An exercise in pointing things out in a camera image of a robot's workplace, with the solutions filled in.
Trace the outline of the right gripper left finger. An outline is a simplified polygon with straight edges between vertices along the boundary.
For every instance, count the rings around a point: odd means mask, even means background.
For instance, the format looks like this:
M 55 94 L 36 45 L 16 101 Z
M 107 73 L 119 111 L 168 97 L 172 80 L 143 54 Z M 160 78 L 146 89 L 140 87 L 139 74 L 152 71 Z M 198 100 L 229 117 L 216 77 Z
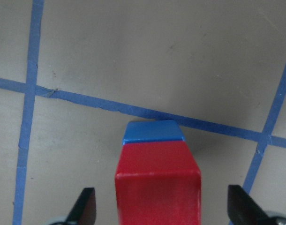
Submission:
M 82 190 L 64 223 L 66 225 L 94 225 L 96 218 L 95 188 L 86 187 Z

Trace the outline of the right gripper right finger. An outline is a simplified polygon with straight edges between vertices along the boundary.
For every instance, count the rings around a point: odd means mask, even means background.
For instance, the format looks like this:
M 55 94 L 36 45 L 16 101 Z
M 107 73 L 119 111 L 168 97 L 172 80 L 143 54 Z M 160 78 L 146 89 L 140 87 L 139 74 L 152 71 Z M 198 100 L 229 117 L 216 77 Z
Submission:
M 227 214 L 233 225 L 271 225 L 271 218 L 240 185 L 229 185 Z

